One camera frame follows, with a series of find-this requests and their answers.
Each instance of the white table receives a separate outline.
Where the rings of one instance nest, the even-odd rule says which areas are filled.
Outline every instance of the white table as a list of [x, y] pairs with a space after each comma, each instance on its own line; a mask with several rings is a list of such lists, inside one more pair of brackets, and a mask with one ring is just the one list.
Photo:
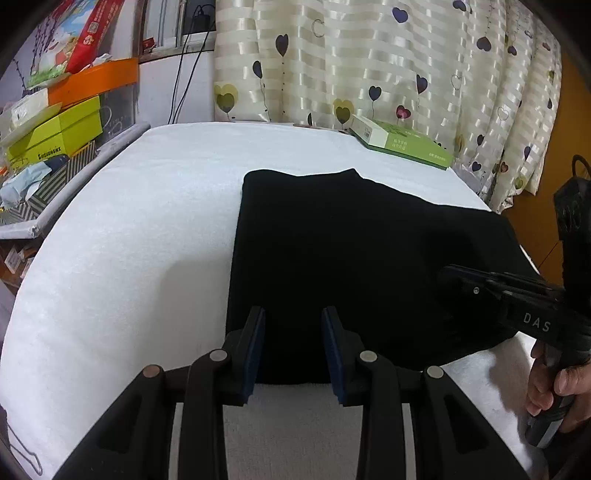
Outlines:
[[[450, 169], [335, 132], [233, 123], [149, 130], [72, 200], [14, 306], [0, 403], [40, 457], [43, 478], [144, 365], [188, 365], [223, 343], [242, 179], [258, 168], [355, 168], [429, 202], [486, 209]], [[520, 335], [444, 368], [537, 478], [543, 461], [518, 430], [531, 344]], [[355, 477], [361, 411], [341, 408], [329, 385], [257, 385], [249, 405], [225, 417], [232, 479]]]

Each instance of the paper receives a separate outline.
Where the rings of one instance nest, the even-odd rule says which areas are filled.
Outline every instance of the paper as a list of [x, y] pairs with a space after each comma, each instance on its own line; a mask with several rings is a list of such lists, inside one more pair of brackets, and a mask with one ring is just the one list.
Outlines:
[[18, 267], [21, 266], [22, 260], [21, 257], [18, 255], [17, 248], [12, 246], [10, 252], [6, 256], [6, 260], [4, 264], [8, 267], [12, 274], [15, 274], [18, 270]]

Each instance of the finger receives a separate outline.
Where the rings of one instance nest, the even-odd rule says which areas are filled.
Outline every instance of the finger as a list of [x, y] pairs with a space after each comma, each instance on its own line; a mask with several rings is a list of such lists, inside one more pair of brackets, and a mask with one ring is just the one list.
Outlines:
[[527, 386], [527, 399], [542, 410], [548, 410], [552, 406], [552, 403], [554, 403], [554, 396], [551, 390], [541, 392], [532, 383]]
[[533, 348], [531, 349], [530, 357], [540, 358], [544, 355], [545, 343], [541, 340], [536, 340]]
[[589, 418], [591, 418], [591, 393], [577, 395], [560, 425], [560, 431], [572, 432]]
[[591, 364], [568, 367], [558, 372], [554, 379], [554, 391], [563, 397], [591, 393]]
[[529, 399], [525, 399], [525, 409], [530, 413], [530, 415], [533, 415], [534, 417], [540, 413], [542, 411], [541, 408], [539, 408], [538, 406], [534, 405], [532, 402], [529, 401]]
[[550, 375], [550, 370], [544, 365], [541, 358], [537, 358], [534, 361], [528, 383], [533, 384], [542, 393], [552, 389], [553, 379]]

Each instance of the black cloth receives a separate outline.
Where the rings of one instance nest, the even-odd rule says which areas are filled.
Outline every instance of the black cloth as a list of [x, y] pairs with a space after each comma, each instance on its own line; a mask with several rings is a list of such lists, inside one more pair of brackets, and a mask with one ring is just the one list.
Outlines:
[[515, 334], [492, 309], [452, 313], [437, 288], [459, 264], [536, 277], [510, 224], [495, 213], [439, 206], [355, 170], [296, 177], [248, 173], [236, 229], [226, 331], [252, 305], [267, 312], [258, 381], [329, 381], [320, 312], [394, 365], [422, 370]]

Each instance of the cardboard box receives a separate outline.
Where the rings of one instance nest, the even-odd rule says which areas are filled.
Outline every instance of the cardboard box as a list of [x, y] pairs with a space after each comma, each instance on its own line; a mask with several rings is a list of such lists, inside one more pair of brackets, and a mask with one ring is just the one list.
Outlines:
[[8, 147], [7, 160], [15, 172], [55, 155], [72, 156], [102, 133], [100, 100], [93, 97], [36, 127]]
[[137, 83], [138, 78], [138, 59], [111, 60], [70, 75], [60, 83], [50, 86], [49, 105], [72, 105], [123, 85]]
[[96, 144], [92, 141], [76, 152], [57, 172], [47, 177], [34, 195], [26, 202], [15, 208], [0, 209], [0, 223], [9, 225], [10, 223], [25, 222], [37, 218], [66, 183], [94, 160], [96, 155]]
[[410, 128], [353, 115], [350, 130], [360, 142], [372, 150], [398, 155], [437, 168], [448, 168], [453, 156], [430, 137]]

